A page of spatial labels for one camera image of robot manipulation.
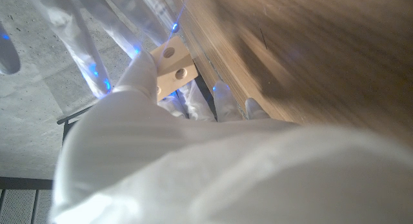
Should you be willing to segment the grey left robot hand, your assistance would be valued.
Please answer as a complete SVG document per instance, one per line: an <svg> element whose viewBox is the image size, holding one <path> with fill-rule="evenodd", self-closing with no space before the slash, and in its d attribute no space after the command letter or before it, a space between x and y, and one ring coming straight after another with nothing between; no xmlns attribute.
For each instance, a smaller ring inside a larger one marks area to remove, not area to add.
<svg viewBox="0 0 413 224"><path fill-rule="evenodd" d="M216 84L211 121L156 103L140 52L68 133L52 223L411 223L412 149L365 130L239 114Z"/></svg>

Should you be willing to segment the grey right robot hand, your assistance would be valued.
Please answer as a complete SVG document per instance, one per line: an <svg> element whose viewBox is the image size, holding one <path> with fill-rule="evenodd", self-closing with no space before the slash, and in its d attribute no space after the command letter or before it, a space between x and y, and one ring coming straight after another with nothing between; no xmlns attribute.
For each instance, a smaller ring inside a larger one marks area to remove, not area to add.
<svg viewBox="0 0 413 224"><path fill-rule="evenodd" d="M135 34L120 20L110 3L157 46L179 31L177 17L165 0L31 0L53 33L60 38L95 97L112 90L107 70L81 16L80 9L96 19L103 30L130 57L142 51Z"/></svg>

